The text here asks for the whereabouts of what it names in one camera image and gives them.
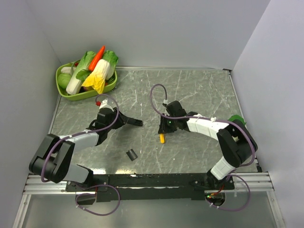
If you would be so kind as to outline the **yellow handled screwdriver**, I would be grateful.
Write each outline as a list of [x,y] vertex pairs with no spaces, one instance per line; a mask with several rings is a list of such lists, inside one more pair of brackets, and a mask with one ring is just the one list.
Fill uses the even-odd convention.
[[159,137],[160,137],[160,142],[162,143],[162,144],[164,144],[165,143],[165,136],[164,136],[164,134],[159,134]]

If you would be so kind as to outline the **black battery cover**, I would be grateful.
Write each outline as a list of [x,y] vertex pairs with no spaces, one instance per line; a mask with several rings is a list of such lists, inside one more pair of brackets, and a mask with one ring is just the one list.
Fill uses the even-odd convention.
[[135,151],[133,149],[130,149],[126,152],[127,156],[129,157],[129,159],[131,161],[134,161],[138,158],[137,154],[135,153]]

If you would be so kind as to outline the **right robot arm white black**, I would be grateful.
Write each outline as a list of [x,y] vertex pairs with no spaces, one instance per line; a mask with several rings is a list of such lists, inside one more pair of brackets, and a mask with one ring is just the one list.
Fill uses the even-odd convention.
[[220,160],[207,172],[206,182],[212,189],[220,188],[225,178],[245,161],[253,157],[258,146],[246,128],[240,115],[233,115],[227,121],[208,119],[197,112],[187,113],[179,101],[164,100],[165,113],[161,114],[158,134],[164,143],[164,134],[180,130],[199,133],[218,141],[222,151]]

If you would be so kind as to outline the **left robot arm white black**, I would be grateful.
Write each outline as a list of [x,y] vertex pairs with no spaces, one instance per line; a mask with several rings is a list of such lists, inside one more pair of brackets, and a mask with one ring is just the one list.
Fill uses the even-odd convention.
[[72,164],[73,153],[100,145],[110,130],[125,124],[142,126],[143,122],[125,116],[116,107],[100,108],[97,118],[84,131],[68,136],[46,135],[29,163],[29,171],[40,175],[44,182],[73,181],[81,190],[88,191],[94,185],[94,173],[89,168]]

